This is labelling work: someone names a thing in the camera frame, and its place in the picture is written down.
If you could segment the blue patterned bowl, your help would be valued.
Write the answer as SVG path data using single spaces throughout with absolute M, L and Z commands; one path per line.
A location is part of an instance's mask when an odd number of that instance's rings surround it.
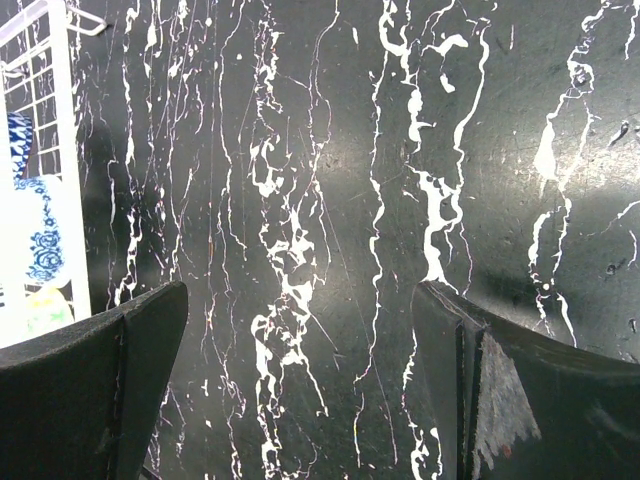
M 14 182 L 1 197 L 1 211 L 17 222 L 9 229 L 10 259 L 28 285 L 61 288 L 71 279 L 69 219 L 63 182 L 47 174 Z

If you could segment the white floral bowl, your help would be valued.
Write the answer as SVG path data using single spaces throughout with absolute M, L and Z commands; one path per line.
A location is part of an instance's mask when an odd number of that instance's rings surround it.
M 56 288 L 43 287 L 26 299 L 26 324 L 35 338 L 74 323 L 73 313 L 64 295 Z

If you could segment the red patterned bowl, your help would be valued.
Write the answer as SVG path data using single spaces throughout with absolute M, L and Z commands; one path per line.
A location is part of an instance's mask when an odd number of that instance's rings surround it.
M 13 178 L 20 180 L 26 171 L 34 139 L 32 119 L 20 112 L 7 114 Z

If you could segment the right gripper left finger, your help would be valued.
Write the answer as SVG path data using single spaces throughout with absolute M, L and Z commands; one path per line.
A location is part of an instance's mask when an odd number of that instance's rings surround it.
M 139 478 L 188 310 L 174 281 L 2 349 L 2 478 Z

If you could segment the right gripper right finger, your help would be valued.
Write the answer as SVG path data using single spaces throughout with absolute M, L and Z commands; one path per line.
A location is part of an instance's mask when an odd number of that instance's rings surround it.
M 412 319 L 445 479 L 635 479 L 639 368 L 521 327 L 436 282 Z

